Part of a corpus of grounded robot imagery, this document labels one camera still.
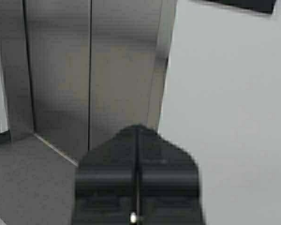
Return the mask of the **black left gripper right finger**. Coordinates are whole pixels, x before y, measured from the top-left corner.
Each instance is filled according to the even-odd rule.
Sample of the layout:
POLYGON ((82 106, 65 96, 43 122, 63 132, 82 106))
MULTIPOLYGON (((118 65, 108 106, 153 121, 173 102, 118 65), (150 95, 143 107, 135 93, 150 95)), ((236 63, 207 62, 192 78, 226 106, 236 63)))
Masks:
POLYGON ((182 148, 139 128, 140 195, 145 225, 204 225, 200 174, 182 148))

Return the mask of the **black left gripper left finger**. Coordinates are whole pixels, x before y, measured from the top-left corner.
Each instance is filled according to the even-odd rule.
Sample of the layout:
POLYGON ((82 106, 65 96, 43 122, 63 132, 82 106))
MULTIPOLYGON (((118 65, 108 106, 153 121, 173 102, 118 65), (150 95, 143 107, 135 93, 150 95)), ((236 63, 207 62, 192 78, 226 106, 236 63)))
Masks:
POLYGON ((137 127, 88 152, 74 179, 73 225, 128 225, 135 207, 137 127))

